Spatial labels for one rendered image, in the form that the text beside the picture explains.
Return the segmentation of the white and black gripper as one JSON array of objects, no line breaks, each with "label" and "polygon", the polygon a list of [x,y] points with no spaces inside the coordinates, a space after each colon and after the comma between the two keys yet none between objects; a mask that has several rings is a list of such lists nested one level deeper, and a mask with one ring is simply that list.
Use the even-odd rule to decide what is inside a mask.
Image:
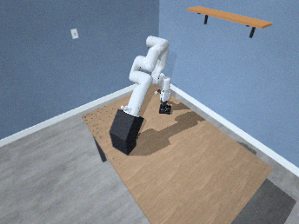
[{"label": "white and black gripper", "polygon": [[166,105],[167,100],[169,100],[169,99],[170,99],[170,90],[169,90],[169,93],[168,92],[164,93],[161,91],[160,100],[163,103],[163,106]]}]

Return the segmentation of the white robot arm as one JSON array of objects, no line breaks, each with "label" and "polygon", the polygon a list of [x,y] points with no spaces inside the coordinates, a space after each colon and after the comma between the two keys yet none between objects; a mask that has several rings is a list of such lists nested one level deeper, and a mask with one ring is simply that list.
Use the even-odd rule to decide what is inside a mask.
[{"label": "white robot arm", "polygon": [[[155,94],[161,93],[161,91],[167,93],[170,88],[170,77],[161,73],[167,64],[169,41],[160,37],[149,36],[146,44],[149,48],[147,56],[137,56],[130,71],[130,81],[139,85],[134,88],[128,106],[121,107],[125,113],[136,117],[140,116],[138,113],[152,83],[155,85],[162,83],[162,90],[157,90]],[[163,51],[164,49],[166,50]],[[139,71],[140,69],[152,72],[152,74]]]}]

